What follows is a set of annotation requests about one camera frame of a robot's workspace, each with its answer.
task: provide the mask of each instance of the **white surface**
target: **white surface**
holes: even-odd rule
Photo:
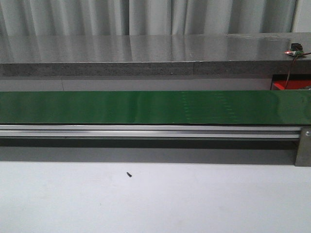
[[[299,0],[296,6],[296,14],[293,22],[293,32],[307,33],[311,32],[311,1]]]
[[[103,151],[0,153],[66,157]],[[0,232],[309,233],[310,196],[309,167],[0,162]]]
[[[269,90],[269,75],[2,77],[0,91]]]

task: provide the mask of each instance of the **white floor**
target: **white floor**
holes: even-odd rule
[[[2,147],[0,159],[76,156],[92,161],[94,156],[125,158],[126,151],[134,157],[215,153]],[[234,153],[252,156],[251,151]],[[310,167],[0,162],[1,233],[309,233],[310,227]]]

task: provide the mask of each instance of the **electric wire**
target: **electric wire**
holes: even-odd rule
[[[309,54],[311,54],[311,52],[306,52],[306,53],[303,53],[303,54],[301,54],[301,55],[297,55],[297,56],[295,56],[295,57],[293,58],[292,63],[291,63],[291,66],[290,66],[290,69],[289,69],[289,71],[288,71],[288,73],[287,73],[286,83],[285,83],[285,87],[284,87],[285,90],[287,89],[288,82],[289,82],[289,80],[290,80],[291,71],[292,71],[292,68],[293,68],[293,66],[294,66],[295,61],[297,60],[298,57],[300,57],[300,56],[306,56],[306,55],[309,55]]]

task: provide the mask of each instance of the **aluminum rail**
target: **aluminum rail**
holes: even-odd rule
[[[169,137],[299,139],[299,126],[0,125],[0,137]]]

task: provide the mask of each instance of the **conveyor belt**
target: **conveyor belt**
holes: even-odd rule
[[[1,92],[0,137],[300,140],[311,166],[311,92]]]
[[[311,125],[311,92],[0,92],[0,124]]]

